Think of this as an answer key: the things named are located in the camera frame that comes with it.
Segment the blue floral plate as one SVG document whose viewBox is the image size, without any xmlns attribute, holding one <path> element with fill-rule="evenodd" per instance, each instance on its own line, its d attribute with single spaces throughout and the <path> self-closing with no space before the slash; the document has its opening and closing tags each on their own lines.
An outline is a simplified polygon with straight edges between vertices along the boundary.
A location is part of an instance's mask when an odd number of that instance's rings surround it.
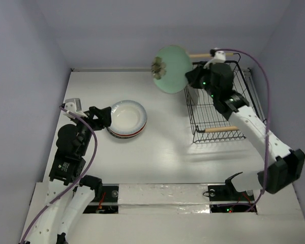
<svg viewBox="0 0 305 244">
<path fill-rule="evenodd" d="M 111 136 L 113 136 L 113 137 L 115 137 L 115 138 L 117 138 L 117 139 L 132 139 L 132 138 L 135 138 L 135 137 L 137 137 L 137 136 L 139 136 L 139 135 L 142 134 L 141 132 L 139 132 L 139 133 L 137 133 L 137 134 L 135 134 L 135 135 L 132 135 L 132 136 L 120 136 L 120 135 L 116 135 L 116 134 L 113 133 L 111 130 L 107 130 L 107 131 L 108 131 L 108 133 L 109 133 Z"/>
</svg>

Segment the red and teal plate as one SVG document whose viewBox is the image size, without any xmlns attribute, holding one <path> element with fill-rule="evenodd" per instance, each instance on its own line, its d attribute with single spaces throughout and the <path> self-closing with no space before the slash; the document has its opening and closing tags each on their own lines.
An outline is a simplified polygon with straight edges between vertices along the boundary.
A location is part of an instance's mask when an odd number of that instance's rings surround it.
<svg viewBox="0 0 305 244">
<path fill-rule="evenodd" d="M 120 135 L 120 136 L 132 136 L 139 132 L 142 132 L 145 129 L 145 127 L 146 127 L 146 123 L 140 129 L 136 130 L 135 132 L 124 132 L 124 133 L 116 133 L 111 129 L 107 129 L 107 130 L 111 130 L 113 133 L 115 133 L 116 135 Z"/>
</svg>

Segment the white bowl plate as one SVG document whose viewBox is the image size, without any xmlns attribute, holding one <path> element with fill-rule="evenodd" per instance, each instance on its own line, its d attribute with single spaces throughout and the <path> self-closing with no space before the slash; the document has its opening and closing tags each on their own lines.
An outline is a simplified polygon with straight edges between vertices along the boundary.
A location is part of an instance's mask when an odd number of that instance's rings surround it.
<svg viewBox="0 0 305 244">
<path fill-rule="evenodd" d="M 122 100 L 111 106 L 111 119 L 109 129 L 114 132 L 135 132 L 147 122 L 147 113 L 140 103 Z"/>
</svg>

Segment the light green plate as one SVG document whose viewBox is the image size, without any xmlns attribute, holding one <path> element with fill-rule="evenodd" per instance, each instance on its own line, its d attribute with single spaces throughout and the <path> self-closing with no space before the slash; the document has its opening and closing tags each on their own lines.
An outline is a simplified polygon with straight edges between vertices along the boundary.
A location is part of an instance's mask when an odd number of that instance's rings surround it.
<svg viewBox="0 0 305 244">
<path fill-rule="evenodd" d="M 168 94 L 176 94 L 188 85 L 186 73 L 192 69 L 186 50 L 177 45 L 160 49 L 150 66 L 155 85 Z"/>
</svg>

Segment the black wire dish rack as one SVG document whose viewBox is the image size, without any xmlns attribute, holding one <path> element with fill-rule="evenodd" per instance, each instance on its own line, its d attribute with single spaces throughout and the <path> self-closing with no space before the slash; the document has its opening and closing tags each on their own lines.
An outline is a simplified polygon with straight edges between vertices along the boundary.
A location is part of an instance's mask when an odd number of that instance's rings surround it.
<svg viewBox="0 0 305 244">
<path fill-rule="evenodd" d="M 266 118 L 259 104 L 258 97 L 252 82 L 252 75 L 249 69 L 240 67 L 241 55 L 239 53 L 227 53 L 226 63 L 231 67 L 234 73 L 233 88 L 242 94 L 256 115 L 265 124 Z M 230 127 L 230 122 L 216 111 L 212 98 L 206 91 L 199 89 L 199 104 L 194 106 L 188 92 L 184 89 L 186 105 L 188 108 L 191 131 L 194 143 L 223 142 L 244 140 L 245 136 L 237 129 L 222 132 L 205 132 L 206 129 L 215 129 L 219 127 Z"/>
</svg>

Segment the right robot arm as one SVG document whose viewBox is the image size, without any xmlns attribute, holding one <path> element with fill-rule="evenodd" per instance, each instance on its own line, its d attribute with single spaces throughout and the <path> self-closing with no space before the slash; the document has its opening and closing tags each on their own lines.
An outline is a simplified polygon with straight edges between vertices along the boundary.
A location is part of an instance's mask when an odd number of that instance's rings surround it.
<svg viewBox="0 0 305 244">
<path fill-rule="evenodd" d="M 234 90 L 234 73 L 229 65 L 215 63 L 208 68 L 198 65 L 186 72 L 185 77 L 191 88 L 208 93 L 216 111 L 243 133 L 264 160 L 262 171 L 240 172 L 231 178 L 231 183 L 224 186 L 227 198 L 236 199 L 249 189 L 275 194 L 300 178 L 305 153 L 283 143 L 269 130 L 269 123 L 257 116 L 247 99 Z"/>
</svg>

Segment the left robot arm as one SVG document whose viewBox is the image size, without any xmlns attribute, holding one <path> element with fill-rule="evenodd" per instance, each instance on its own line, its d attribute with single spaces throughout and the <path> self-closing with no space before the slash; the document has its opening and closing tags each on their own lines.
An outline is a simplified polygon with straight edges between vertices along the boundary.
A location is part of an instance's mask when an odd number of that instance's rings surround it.
<svg viewBox="0 0 305 244">
<path fill-rule="evenodd" d="M 70 120 L 57 133 L 57 150 L 47 183 L 43 208 L 31 221 L 20 243 L 68 243 L 84 210 L 91 201 L 103 194 L 102 180 L 87 174 L 94 157 L 86 162 L 84 156 L 90 141 L 97 152 L 96 131 L 111 125 L 111 107 L 88 111 L 64 103 L 60 110 Z"/>
</svg>

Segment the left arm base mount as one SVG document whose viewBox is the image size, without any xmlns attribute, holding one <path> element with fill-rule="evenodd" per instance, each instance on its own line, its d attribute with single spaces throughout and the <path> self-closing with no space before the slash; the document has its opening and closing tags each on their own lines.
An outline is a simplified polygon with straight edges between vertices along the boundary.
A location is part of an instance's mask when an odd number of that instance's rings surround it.
<svg viewBox="0 0 305 244">
<path fill-rule="evenodd" d="M 98 177 L 86 175 L 80 180 L 80 186 L 90 187 L 95 192 L 94 199 L 84 210 L 84 214 L 118 213 L 118 184 L 103 184 Z"/>
</svg>

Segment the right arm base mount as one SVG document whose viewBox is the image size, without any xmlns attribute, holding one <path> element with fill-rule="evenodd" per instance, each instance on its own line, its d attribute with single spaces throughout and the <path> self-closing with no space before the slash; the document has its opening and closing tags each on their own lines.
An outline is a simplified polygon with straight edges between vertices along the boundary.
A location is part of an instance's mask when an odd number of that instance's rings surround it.
<svg viewBox="0 0 305 244">
<path fill-rule="evenodd" d="M 250 207 L 255 203 L 253 192 L 238 192 L 232 183 L 232 179 L 240 175 L 234 174 L 225 180 L 223 185 L 208 185 L 207 191 L 202 195 L 209 199 L 211 213 L 231 214 L 236 212 L 257 212 L 256 207 Z"/>
</svg>

